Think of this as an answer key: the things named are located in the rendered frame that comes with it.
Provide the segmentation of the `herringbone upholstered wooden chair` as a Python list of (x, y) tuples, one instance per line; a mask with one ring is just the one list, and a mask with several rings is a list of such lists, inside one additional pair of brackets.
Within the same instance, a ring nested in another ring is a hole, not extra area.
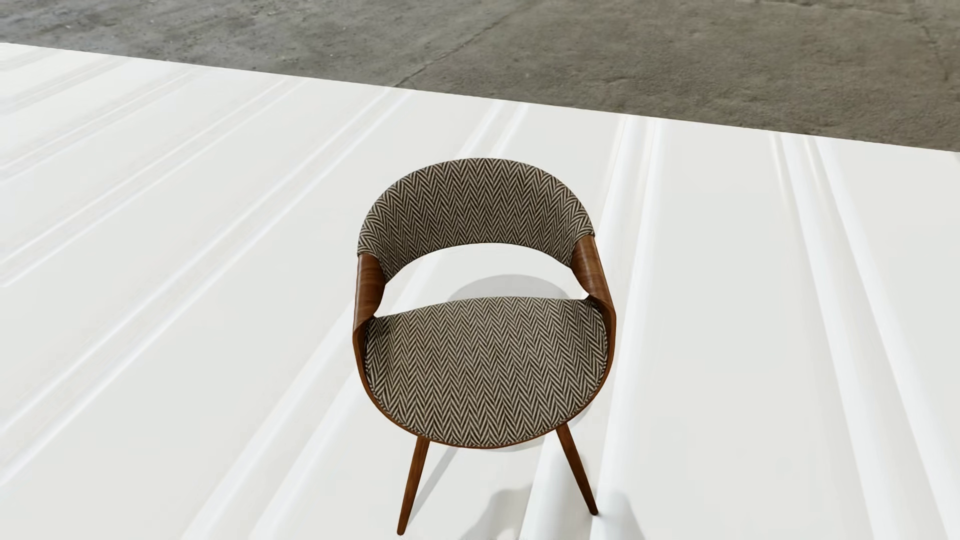
[[(484, 297), (377, 317), (386, 284), (423, 256), (469, 244), (533, 249), (569, 267), (586, 298)], [(617, 314), (594, 227), (558, 178), (519, 161), (459, 158), (392, 184), (361, 227), (352, 343), (366, 394), (416, 436), (397, 533), (405, 533), (429, 443), (494, 449), (556, 432), (598, 514), (568, 423), (615, 357)]]

